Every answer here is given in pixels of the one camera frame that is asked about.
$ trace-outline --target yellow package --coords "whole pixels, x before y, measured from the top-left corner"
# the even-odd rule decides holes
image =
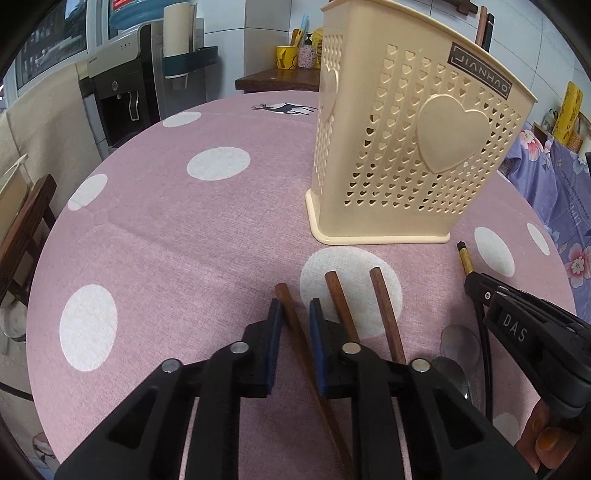
[[[319,69],[320,65],[322,65],[322,32],[323,28],[316,28],[314,33],[312,34],[312,48],[316,52],[316,62],[314,63],[314,68]]]
[[[581,103],[583,103],[583,92],[573,82],[569,82],[558,120],[556,120],[556,125],[552,130],[554,138],[563,145],[569,142],[574,123],[579,115]]]

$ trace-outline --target wooden shelf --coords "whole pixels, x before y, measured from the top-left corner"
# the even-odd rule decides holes
[[[272,92],[275,90],[318,92],[320,90],[320,70],[269,69],[236,80],[236,90],[244,90],[246,93]]]

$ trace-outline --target round table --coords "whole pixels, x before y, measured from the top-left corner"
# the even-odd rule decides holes
[[[59,460],[163,360],[206,359],[266,318],[283,281],[302,321],[312,296],[331,318],[323,276],[337,270],[362,342],[383,358],[377,265],[407,359],[439,355],[451,323],[478,334],[459,241],[477,271],[574,312],[551,238],[497,174],[446,244],[318,243],[304,203],[317,103],[316,93],[267,92],[201,105],[127,142],[74,194],[43,249],[27,319],[31,388]],[[514,442],[538,397],[495,339],[492,354],[495,424]],[[336,410],[347,425],[346,402]],[[287,331],[272,394],[242,402],[239,464],[244,480],[340,478]]]

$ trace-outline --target beige plastic basket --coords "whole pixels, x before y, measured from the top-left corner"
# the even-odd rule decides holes
[[[312,188],[327,245],[446,242],[533,94],[472,41],[389,0],[324,11]]]

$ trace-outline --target brand label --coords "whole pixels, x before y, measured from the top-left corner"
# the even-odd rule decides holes
[[[447,62],[488,85],[507,100],[513,84],[489,64],[475,57],[457,43],[452,44]]]

